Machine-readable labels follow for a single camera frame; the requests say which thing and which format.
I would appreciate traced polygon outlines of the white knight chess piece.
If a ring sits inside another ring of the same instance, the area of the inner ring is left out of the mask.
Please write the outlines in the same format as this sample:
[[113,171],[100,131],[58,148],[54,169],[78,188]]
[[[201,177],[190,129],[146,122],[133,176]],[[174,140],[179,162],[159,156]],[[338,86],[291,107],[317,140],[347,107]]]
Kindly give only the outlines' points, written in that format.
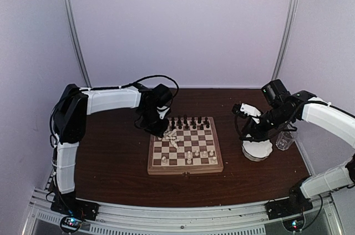
[[162,165],[166,165],[168,163],[168,159],[166,158],[166,156],[163,156],[162,158],[161,158],[161,164]]

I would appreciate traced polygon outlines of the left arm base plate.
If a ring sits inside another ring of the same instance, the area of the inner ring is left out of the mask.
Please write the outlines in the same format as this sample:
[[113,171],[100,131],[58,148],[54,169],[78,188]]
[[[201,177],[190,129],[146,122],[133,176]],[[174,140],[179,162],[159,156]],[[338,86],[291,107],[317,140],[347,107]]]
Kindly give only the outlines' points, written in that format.
[[73,216],[78,219],[95,221],[99,211],[99,205],[94,202],[77,200],[74,205],[68,208],[63,202],[56,201],[52,203],[50,209],[54,212]]

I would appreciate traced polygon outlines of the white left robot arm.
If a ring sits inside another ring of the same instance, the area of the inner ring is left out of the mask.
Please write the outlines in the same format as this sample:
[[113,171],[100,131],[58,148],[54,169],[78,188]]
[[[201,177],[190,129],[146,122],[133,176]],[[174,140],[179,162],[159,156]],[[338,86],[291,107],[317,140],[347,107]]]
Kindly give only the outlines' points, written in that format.
[[171,90],[163,84],[154,88],[139,83],[99,88],[67,85],[50,117],[51,142],[56,150],[54,167],[55,186],[60,195],[58,206],[68,215],[74,215],[80,209],[79,201],[71,194],[75,191],[76,155],[86,132],[87,116],[101,111],[135,109],[138,119],[134,126],[161,137],[168,128],[166,116],[173,99]]

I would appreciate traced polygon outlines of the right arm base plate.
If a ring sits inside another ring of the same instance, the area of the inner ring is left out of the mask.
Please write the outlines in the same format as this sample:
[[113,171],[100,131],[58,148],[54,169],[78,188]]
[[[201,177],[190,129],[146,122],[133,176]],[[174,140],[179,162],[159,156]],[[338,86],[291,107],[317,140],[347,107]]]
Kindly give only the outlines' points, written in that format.
[[289,198],[272,200],[265,204],[269,220],[300,214],[312,208],[313,204],[310,201],[306,201],[303,205],[294,205]]

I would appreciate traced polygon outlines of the wooden chess board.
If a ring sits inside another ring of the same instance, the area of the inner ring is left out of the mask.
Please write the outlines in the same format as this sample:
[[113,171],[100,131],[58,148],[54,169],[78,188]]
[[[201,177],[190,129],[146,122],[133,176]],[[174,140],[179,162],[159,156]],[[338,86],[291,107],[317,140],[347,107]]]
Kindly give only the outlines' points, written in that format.
[[[219,139],[215,127],[214,119],[212,128],[209,130],[177,130],[177,138],[180,140],[177,150],[167,141],[160,141],[158,137],[150,137],[148,174],[149,175],[182,175],[182,174],[206,174],[219,173],[224,169]],[[196,150],[200,151],[199,157],[194,155]],[[210,151],[214,150],[214,155],[210,156]],[[186,154],[192,153],[192,164],[186,164]],[[207,157],[202,157],[202,152],[207,151]],[[161,158],[166,156],[168,163],[161,164]],[[216,156],[217,163],[213,164],[211,158]]]

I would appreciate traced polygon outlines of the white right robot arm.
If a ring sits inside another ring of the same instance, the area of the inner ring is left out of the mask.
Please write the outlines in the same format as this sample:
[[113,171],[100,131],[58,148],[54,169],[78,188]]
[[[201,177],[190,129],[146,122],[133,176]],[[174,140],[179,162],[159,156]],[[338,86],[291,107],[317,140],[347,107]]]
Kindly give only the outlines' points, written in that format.
[[[314,125],[354,146],[354,116],[305,90],[291,95],[287,91],[264,94],[271,110],[262,113],[256,107],[241,103],[234,105],[235,118],[245,119],[236,131],[242,143],[243,154],[251,161],[262,161],[272,152],[271,139],[286,131],[299,120]],[[297,213],[312,197],[344,187],[354,186],[354,157],[323,173],[301,180],[289,192],[284,208]]]

